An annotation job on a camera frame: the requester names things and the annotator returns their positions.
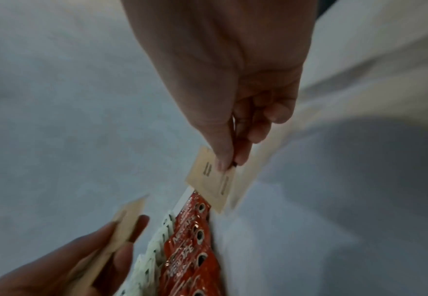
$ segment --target white cloth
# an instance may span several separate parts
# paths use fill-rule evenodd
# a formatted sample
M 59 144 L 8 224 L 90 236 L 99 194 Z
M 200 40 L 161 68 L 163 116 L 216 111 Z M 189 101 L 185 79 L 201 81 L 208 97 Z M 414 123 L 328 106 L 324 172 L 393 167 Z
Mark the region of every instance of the white cloth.
M 228 295 L 428 296 L 428 1 L 338 1 L 238 179 L 212 217 Z

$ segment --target hand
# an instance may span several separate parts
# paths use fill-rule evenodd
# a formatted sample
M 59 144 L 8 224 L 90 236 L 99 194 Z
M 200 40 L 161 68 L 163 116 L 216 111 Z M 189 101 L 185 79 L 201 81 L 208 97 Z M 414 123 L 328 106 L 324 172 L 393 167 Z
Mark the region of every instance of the hand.
M 133 242 L 146 228 L 148 216 L 140 216 L 135 231 L 113 256 L 113 265 L 99 276 L 85 296 L 111 296 L 125 280 L 133 260 Z M 67 245 L 0 277 L 0 296 L 59 295 L 68 273 L 92 252 L 103 248 L 116 227 L 111 222 L 96 232 L 73 240 Z
M 136 38 L 217 156 L 244 164 L 293 113 L 316 0 L 122 0 Z

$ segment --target person's left hand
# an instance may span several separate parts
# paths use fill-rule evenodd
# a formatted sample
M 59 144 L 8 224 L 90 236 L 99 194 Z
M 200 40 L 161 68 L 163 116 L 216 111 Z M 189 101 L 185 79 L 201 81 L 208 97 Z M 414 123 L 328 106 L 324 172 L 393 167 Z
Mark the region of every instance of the person's left hand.
M 105 268 L 93 287 L 83 296 L 111 296 L 128 275 L 133 260 L 133 243 L 146 228 L 148 216 L 140 216 L 135 231 L 113 256 L 113 264 Z M 112 236 L 115 222 L 79 237 L 61 248 L 0 277 L 0 296 L 59 295 L 68 273 L 82 259 L 103 248 Z

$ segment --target stack of packets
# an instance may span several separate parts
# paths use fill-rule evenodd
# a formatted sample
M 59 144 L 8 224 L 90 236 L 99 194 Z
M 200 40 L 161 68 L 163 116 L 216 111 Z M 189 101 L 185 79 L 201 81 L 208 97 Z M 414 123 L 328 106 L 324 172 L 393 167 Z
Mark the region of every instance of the stack of packets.
M 168 213 L 117 295 L 223 296 L 211 249 L 210 208 L 195 191 L 177 217 Z

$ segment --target beige fabric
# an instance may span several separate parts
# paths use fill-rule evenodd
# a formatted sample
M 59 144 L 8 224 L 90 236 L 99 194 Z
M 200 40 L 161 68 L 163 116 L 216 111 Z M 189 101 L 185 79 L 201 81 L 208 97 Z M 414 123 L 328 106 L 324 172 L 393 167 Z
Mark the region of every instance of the beige fabric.
M 428 1 L 340 0 L 320 19 L 293 119 L 237 170 L 231 207 L 291 133 L 363 116 L 428 126 Z

